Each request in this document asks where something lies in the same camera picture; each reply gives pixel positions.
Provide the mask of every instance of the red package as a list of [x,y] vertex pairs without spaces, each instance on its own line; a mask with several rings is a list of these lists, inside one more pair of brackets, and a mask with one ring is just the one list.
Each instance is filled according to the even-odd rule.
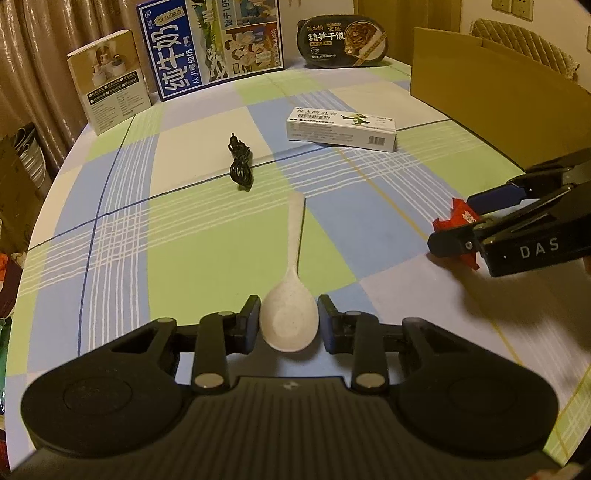
[[8,255],[0,254],[0,281],[6,277],[6,268],[8,266]]
[[[436,232],[440,232],[441,230],[449,230],[450,228],[466,225],[467,223],[476,223],[478,220],[480,220],[478,214],[464,200],[453,199],[452,217],[449,220],[441,220],[439,218],[433,220],[433,229]],[[460,255],[460,260],[474,270],[480,268],[476,262],[476,253]]]

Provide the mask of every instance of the checkered tablecloth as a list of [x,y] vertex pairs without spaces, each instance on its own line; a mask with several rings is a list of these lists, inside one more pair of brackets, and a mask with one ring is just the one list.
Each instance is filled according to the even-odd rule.
[[[519,170],[408,93],[396,61],[349,70],[289,69],[157,103],[74,145],[43,206],[14,312],[7,367],[12,466],[31,451],[19,408],[49,369],[151,319],[197,322],[263,298],[284,273],[287,195],[307,198],[300,274],[340,310],[383,322],[420,316],[550,381],[561,414],[547,450],[564,462],[591,421],[590,281],[579,262],[492,279],[425,255],[431,221],[451,198]],[[295,106],[390,116],[394,153],[286,139]],[[254,153],[255,183],[227,172],[232,133]],[[233,375],[350,375],[347,357],[311,348],[282,355],[258,339],[231,356]],[[401,379],[397,357],[391,381]],[[190,358],[177,379],[189,381]]]

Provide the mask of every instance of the spoon handle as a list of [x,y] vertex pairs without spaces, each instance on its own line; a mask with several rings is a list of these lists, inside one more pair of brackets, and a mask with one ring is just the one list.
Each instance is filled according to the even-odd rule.
[[300,253],[302,220],[304,219],[304,195],[291,192],[289,196],[289,217],[287,219],[287,270],[297,273]]

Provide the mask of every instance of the green square pattern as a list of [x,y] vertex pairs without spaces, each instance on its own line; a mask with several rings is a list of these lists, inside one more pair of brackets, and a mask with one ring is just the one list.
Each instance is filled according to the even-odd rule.
[[[150,200],[152,318],[174,317],[182,325],[219,310],[237,312],[249,295],[263,298],[280,281],[292,188],[275,164],[257,168],[255,183],[244,192],[224,177]],[[300,251],[300,277],[313,295],[356,281],[310,211]]]
[[27,373],[29,339],[37,301],[37,288],[45,269],[50,246],[51,242],[47,242],[36,247],[27,255],[27,267],[22,273],[17,304],[12,314],[13,325],[18,326],[18,328],[13,328],[11,331],[6,365],[7,376]]
[[282,70],[267,73],[267,77],[285,96],[324,90],[324,87],[319,82],[301,70]]
[[399,70],[403,73],[405,73],[408,76],[411,76],[411,73],[413,72],[413,68],[410,65],[407,65],[406,63],[403,63],[401,61],[398,60],[394,60],[394,59],[384,59],[388,65],[390,66],[390,68]]
[[398,145],[463,197],[502,185],[523,173],[494,148],[453,121],[400,131]]
[[131,145],[138,140],[159,134],[163,108],[162,102],[157,102],[147,110],[138,113],[131,122],[123,145]]
[[119,150],[132,120],[133,117],[128,118],[126,121],[115,125],[113,128],[96,137],[96,140],[90,146],[86,161],[94,160],[101,155]]
[[284,96],[281,89],[269,80],[268,75],[255,75],[232,82],[232,86],[242,97],[245,105],[275,100]]
[[389,82],[399,82],[401,80],[410,80],[410,67],[407,69],[396,68],[392,63],[385,62],[385,65],[369,69],[371,73]]
[[558,415],[544,451],[564,465],[579,446],[591,424],[591,365],[575,389],[573,396]]

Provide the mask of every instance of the white spoon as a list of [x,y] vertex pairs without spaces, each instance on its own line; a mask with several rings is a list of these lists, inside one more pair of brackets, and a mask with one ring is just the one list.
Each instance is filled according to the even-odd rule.
[[310,291],[297,275],[304,195],[289,196],[287,222],[287,272],[261,304],[262,337],[275,350],[298,352],[312,343],[318,331],[318,308]]

